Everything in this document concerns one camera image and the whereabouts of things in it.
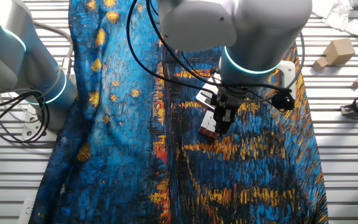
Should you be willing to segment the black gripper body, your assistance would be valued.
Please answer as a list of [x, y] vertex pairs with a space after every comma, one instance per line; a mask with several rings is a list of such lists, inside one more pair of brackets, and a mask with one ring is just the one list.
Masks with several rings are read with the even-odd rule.
[[214, 106], [214, 112], [219, 112], [225, 116], [227, 112], [237, 113], [244, 99], [239, 98], [239, 95], [232, 95], [219, 91], [214, 94], [211, 99], [211, 105]]

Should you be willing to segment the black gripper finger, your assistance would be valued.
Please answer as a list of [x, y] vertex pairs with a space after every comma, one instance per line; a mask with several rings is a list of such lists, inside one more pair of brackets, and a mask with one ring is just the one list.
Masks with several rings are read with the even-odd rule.
[[215, 132], [218, 134], [218, 136], [222, 136], [223, 135], [222, 128], [224, 124], [222, 114], [219, 112], [214, 112], [214, 120], [216, 122]]
[[224, 127], [224, 133], [226, 134], [229, 130], [229, 128], [231, 127], [231, 125], [235, 122], [236, 120], [236, 113], [235, 112], [227, 112], [225, 117], [224, 117], [224, 122], [225, 122], [225, 127]]

